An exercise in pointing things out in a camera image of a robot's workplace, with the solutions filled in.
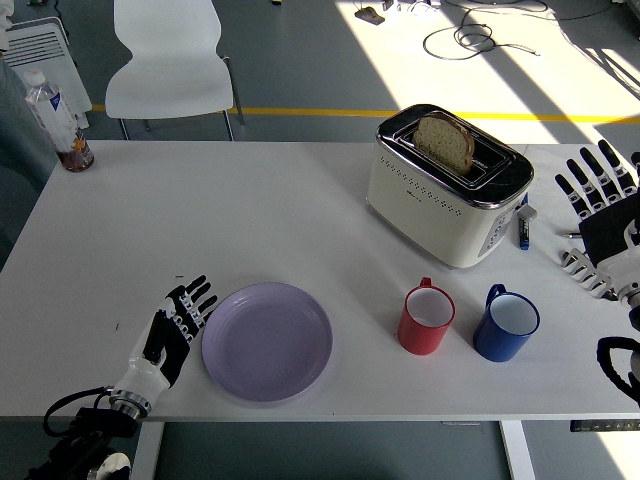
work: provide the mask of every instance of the small bottle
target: small bottle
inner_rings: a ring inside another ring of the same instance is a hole
[[[40,70],[27,70],[24,78],[31,87],[27,104],[53,143],[64,168],[82,172],[93,164],[93,152],[78,126],[76,116],[60,92],[60,87],[47,82]]]

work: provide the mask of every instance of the slice of bread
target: slice of bread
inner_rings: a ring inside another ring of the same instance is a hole
[[[434,112],[420,119],[413,144],[425,155],[458,175],[471,170],[475,142],[466,128],[444,113]]]

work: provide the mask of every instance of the toaster slot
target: toaster slot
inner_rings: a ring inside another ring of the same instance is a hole
[[[475,142],[473,164],[471,165],[471,170],[467,175],[458,175],[446,165],[432,159],[416,148],[413,143],[413,133],[417,130],[418,123],[419,120],[416,120],[396,132],[394,140],[409,149],[416,158],[429,163],[466,188],[480,188],[503,170],[513,158],[513,156],[508,152],[501,151],[494,145],[489,144],[478,132],[467,127]]]

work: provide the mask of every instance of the plate rim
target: plate rim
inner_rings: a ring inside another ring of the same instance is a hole
[[[293,290],[296,291],[298,294],[302,294],[303,296],[307,297],[308,299],[311,300],[312,304],[315,306],[314,310],[316,310],[317,313],[320,313],[320,315],[318,316],[320,323],[323,325],[323,329],[327,332],[327,339],[323,342],[326,343],[326,345],[328,345],[327,348],[323,349],[323,357],[324,360],[322,362],[322,366],[318,369],[318,372],[313,376],[313,379],[311,380],[311,382],[309,382],[307,385],[304,386],[304,388],[302,388],[301,390],[291,394],[291,395],[287,395],[284,397],[278,397],[278,398],[274,398],[274,399],[258,399],[258,398],[249,398],[249,396],[246,395],[241,395],[238,394],[235,391],[231,391],[229,390],[225,385],[223,385],[218,378],[216,378],[210,371],[209,366],[207,364],[207,359],[205,357],[206,355],[206,351],[208,351],[208,347],[205,348],[205,345],[207,344],[207,331],[213,331],[211,328],[207,328],[209,327],[209,325],[214,325],[215,323],[209,323],[209,322],[215,322],[215,319],[213,318],[215,316],[215,312],[216,310],[218,310],[221,306],[223,306],[226,302],[234,302],[236,301],[236,299],[234,299],[234,297],[238,296],[239,294],[241,294],[242,292],[246,291],[246,290],[253,290],[253,289],[257,289],[260,287],[264,287],[264,286],[277,286],[277,287],[281,287],[284,288],[286,290]],[[320,377],[320,375],[322,374],[322,372],[324,372],[324,370],[326,369],[327,365],[329,364],[329,360],[331,358],[331,354],[333,352],[333,327],[331,325],[331,320],[329,319],[329,315],[327,315],[326,310],[322,307],[322,305],[320,304],[320,302],[318,302],[318,300],[311,295],[309,292],[303,290],[300,287],[296,287],[295,285],[291,285],[288,283],[284,283],[284,282],[259,282],[259,283],[254,283],[251,285],[247,285],[245,287],[242,287],[232,293],[230,293],[229,295],[227,295],[220,303],[218,303],[218,305],[216,306],[216,308],[214,310],[211,311],[211,315],[210,318],[207,320],[207,324],[205,325],[204,331],[202,332],[202,360],[205,366],[205,370],[207,371],[207,375],[208,377],[216,384],[218,385],[222,390],[224,390],[226,393],[233,395],[236,398],[240,398],[242,400],[245,401],[250,401],[250,402],[256,402],[256,403],[275,403],[275,402],[280,402],[283,400],[288,400],[291,398],[294,398],[298,395],[300,395],[301,393],[303,393],[304,391],[306,391],[307,389],[309,389],[315,382],[316,380]]]

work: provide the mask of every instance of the robotic hand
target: robotic hand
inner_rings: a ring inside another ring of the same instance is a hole
[[[27,479],[129,478],[128,458],[108,448],[108,444],[114,437],[133,437],[139,420],[151,412],[158,396],[178,379],[190,344],[205,326],[217,301],[214,295],[199,303],[210,287],[203,275],[187,287],[181,285],[169,292],[134,347],[129,368],[115,387],[78,392],[49,408],[44,430],[62,440],[49,452],[49,461],[31,469]],[[66,431],[50,428],[48,420],[56,410],[90,395],[97,395],[93,408],[81,408]],[[106,396],[111,408],[98,408]]]
[[[572,159],[567,161],[567,166],[579,182],[586,201],[566,178],[556,175],[556,182],[581,219],[579,228],[588,259],[580,254],[573,257],[581,257],[581,268],[591,275],[604,277],[602,281],[612,287],[621,302],[629,305],[631,325],[640,331],[640,193],[609,144],[601,140],[598,147],[616,182],[586,148],[582,148],[580,154],[597,178],[600,189]],[[640,152],[634,153],[631,161],[640,170]],[[613,368],[611,350],[616,348],[632,351],[629,383]],[[640,343],[624,337],[602,338],[598,342],[597,358],[613,384],[640,405]]]
[[[176,382],[191,341],[211,314],[205,312],[218,300],[214,295],[195,305],[211,287],[206,280],[203,275],[187,287],[176,287],[160,304],[131,353],[129,370],[113,389],[112,408],[144,418],[158,396]]]

